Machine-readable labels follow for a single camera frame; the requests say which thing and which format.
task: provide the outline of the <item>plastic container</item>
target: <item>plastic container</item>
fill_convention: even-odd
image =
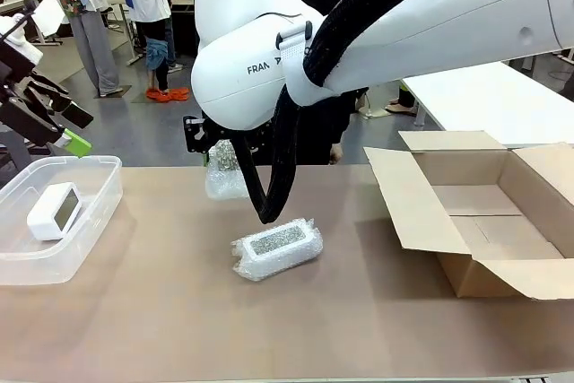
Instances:
[[[34,285],[70,280],[109,222],[123,189],[122,162],[114,156],[50,157],[33,162],[0,189],[0,284]],[[72,181],[82,209],[59,241],[38,241],[28,213],[51,184]]]

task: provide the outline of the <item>open cardboard box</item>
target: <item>open cardboard box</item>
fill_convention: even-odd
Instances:
[[[458,297],[574,299],[574,149],[484,132],[402,132],[366,148],[403,248],[438,253]]]

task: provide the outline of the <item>bubble wrapped package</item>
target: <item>bubble wrapped package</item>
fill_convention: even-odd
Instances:
[[[205,192],[216,201],[249,197],[230,141],[220,141],[209,150]]]
[[[250,235],[232,242],[233,256],[241,260],[233,268],[251,281],[265,278],[300,265],[323,251],[323,240],[313,221],[304,219]]]

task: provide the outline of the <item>white strap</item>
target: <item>white strap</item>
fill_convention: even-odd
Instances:
[[[303,60],[307,45],[310,45],[311,41],[311,39],[306,40],[306,28],[307,22],[298,22],[279,33],[281,38],[279,50],[287,90],[291,99],[301,107],[314,105],[336,95],[332,90],[316,86],[305,74]]]

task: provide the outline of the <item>device screen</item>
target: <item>device screen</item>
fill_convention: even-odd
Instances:
[[[278,231],[267,237],[253,241],[251,247],[253,251],[255,251],[255,254],[259,256],[292,244],[293,242],[301,241],[303,238],[305,238],[303,230],[299,226],[293,226],[285,231]]]
[[[74,190],[71,189],[68,196],[64,199],[62,206],[57,210],[56,216],[54,216],[54,221],[61,231],[64,229],[65,224],[72,215],[74,208],[78,205],[78,202],[78,196],[76,196]]]

